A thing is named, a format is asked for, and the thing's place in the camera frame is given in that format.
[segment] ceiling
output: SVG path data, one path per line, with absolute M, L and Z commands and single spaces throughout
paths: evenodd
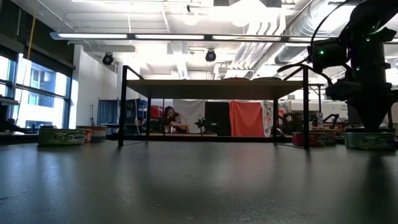
M 237 24 L 241 25 L 245 17 L 250 17 L 253 14 L 261 15 L 260 20 L 267 19 L 268 21 L 272 21 L 275 19 L 275 16 L 272 16 L 275 9 L 272 8 L 271 11 L 268 11 L 270 8 L 258 4 L 258 0 L 240 0 L 240 2 L 234 4 L 236 7 L 233 7 L 234 5 L 229 7 L 213 7 L 213 0 L 156 0 L 157 2 L 150 0 L 136 1 L 134 3 L 131 0 L 107 0 L 112 2 L 119 1 L 121 2 L 119 4 L 99 2 L 104 0 L 13 1 L 31 14 L 36 12 L 39 20 L 58 32 L 248 34 L 254 31 L 253 34 L 258 34 L 262 29 L 261 26 L 251 30 L 252 23 L 250 23 L 250 26 L 243 27 L 237 26 Z M 276 17 L 282 15 L 283 22 L 288 24 L 291 18 L 308 3 L 308 0 L 283 2 L 295 3 L 293 7 L 289 7 L 288 9 L 283 7 L 280 14 L 276 14 Z M 187 4 L 190 5 L 191 13 L 194 13 L 194 16 L 186 15 Z M 323 15 L 325 13 L 322 11 L 319 14 L 320 17 L 326 16 Z M 340 26 L 337 26 L 337 29 L 333 29 L 327 35 L 338 34 L 339 29 L 343 27 L 342 25 L 345 24 L 348 18 L 349 12 L 343 16 L 336 16 L 331 19 L 331 24 L 340 23 L 338 24 Z M 195 21 L 194 25 L 189 25 L 190 22 Z M 390 21 L 388 26 L 398 29 L 398 17 Z M 265 31 L 269 32 L 270 29 L 274 29 L 271 34 L 278 35 L 276 30 L 279 28 L 270 26 L 270 24 L 267 30 L 264 29 L 261 34 L 265 34 Z M 244 47 L 250 47 L 246 48 L 250 49 L 245 54 L 247 58 L 258 59 L 255 60 L 258 65 L 257 68 L 259 68 L 258 71 L 261 71 L 257 74 L 258 76 L 275 75 L 276 72 L 274 71 L 280 67 L 280 65 L 274 63 L 275 57 L 271 57 L 271 59 L 267 58 L 267 56 L 272 55 L 273 47 L 277 50 L 275 45 L 244 46 L 243 44 L 232 42 L 187 42 L 189 53 L 184 55 L 182 59 L 178 58 L 176 61 L 176 58 L 172 54 L 167 54 L 167 42 L 91 40 L 89 42 L 80 42 L 80 44 L 85 46 L 85 50 L 89 54 L 97 58 L 101 58 L 104 55 L 101 49 L 107 49 L 108 51 L 109 48 L 106 48 L 106 46 L 113 47 L 112 49 L 114 49 L 114 54 L 118 60 L 128 61 L 131 57 L 134 57 L 140 63 L 141 74 L 143 75 L 171 74 L 172 71 L 178 70 L 177 64 L 182 61 L 188 73 L 193 71 L 195 74 L 199 74 L 197 71 L 203 71 L 202 75 L 205 78 L 207 76 L 206 72 L 212 72 L 217 63 L 231 64 L 236 62 L 235 59 L 237 59 L 238 53 Z M 264 47 L 266 54 L 260 54 L 263 52 L 257 51 L 261 47 Z M 215 50 L 217 54 L 215 62 L 206 62 L 205 55 L 207 49 Z M 386 47 L 386 56 L 390 58 L 398 57 L 398 46 L 389 45 Z M 342 71 L 342 68 L 336 67 L 329 68 L 325 73 L 333 76 Z M 285 71 L 282 77 L 288 75 L 289 72 Z M 317 82 L 316 76 L 314 75 L 313 77 L 313 81 Z

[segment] white wall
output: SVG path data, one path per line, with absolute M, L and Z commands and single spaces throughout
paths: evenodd
M 72 103 L 70 128 L 90 125 L 90 105 L 94 107 L 94 122 L 97 121 L 98 100 L 116 100 L 120 97 L 116 87 L 117 73 L 89 56 L 81 45 L 75 46 L 73 63 Z

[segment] person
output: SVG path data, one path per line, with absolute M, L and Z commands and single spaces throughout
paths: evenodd
M 171 130 L 171 127 L 175 124 L 177 124 L 176 120 L 184 118 L 182 114 L 176 113 L 174 108 L 171 106 L 168 106 L 164 109 L 163 112 L 163 125 L 164 125 L 164 131 L 166 133 L 172 133 L 173 131 Z M 178 133 L 186 133 L 186 127 L 175 127 L 176 132 Z

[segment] black camera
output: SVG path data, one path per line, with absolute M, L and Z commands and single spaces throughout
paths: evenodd
M 207 62 L 214 62 L 216 60 L 216 53 L 214 50 L 208 50 L 206 54 L 206 61 Z
M 112 52 L 105 53 L 105 56 L 102 59 L 102 63 L 104 63 L 104 65 L 112 65 L 113 62 L 114 62 L 113 53 Z

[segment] red curtain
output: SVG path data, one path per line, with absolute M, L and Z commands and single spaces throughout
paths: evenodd
M 229 103 L 232 137 L 264 137 L 260 103 Z

